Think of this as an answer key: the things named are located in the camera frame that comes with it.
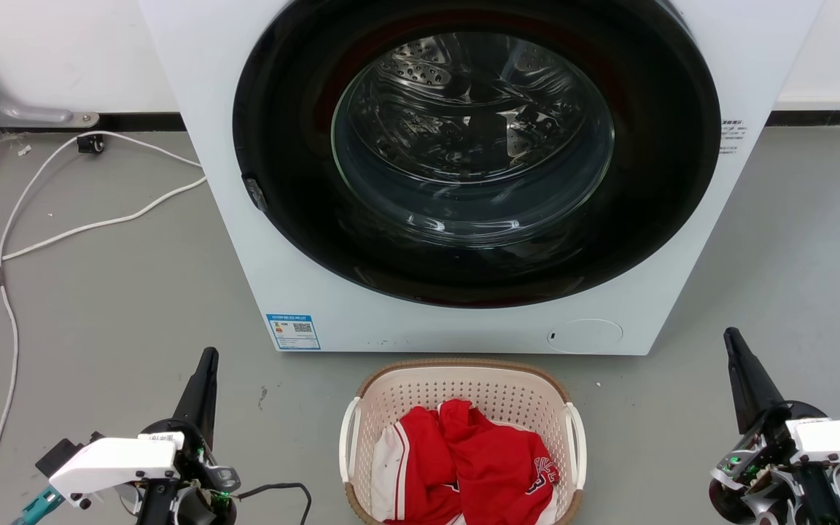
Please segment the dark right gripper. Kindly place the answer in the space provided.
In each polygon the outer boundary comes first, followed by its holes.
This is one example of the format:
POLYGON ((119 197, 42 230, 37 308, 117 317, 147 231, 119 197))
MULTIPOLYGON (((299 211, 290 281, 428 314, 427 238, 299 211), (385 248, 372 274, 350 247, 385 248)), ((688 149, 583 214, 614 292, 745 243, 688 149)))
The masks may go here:
POLYGON ((796 425, 823 421, 803 402, 785 402, 736 327, 723 333, 741 440, 711 472, 709 499, 734 524, 840 524, 837 455, 798 451, 796 425))

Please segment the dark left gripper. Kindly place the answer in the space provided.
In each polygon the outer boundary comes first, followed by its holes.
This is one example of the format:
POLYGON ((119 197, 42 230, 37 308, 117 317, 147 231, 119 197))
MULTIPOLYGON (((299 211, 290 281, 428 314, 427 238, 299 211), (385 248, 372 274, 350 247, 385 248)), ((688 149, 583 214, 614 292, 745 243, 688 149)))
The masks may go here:
POLYGON ((174 454, 172 475, 144 479, 137 524, 234 524, 241 485, 231 468, 212 456, 217 407, 219 350, 205 348, 181 395, 172 419, 157 421, 144 431, 184 433, 184 445, 174 454))

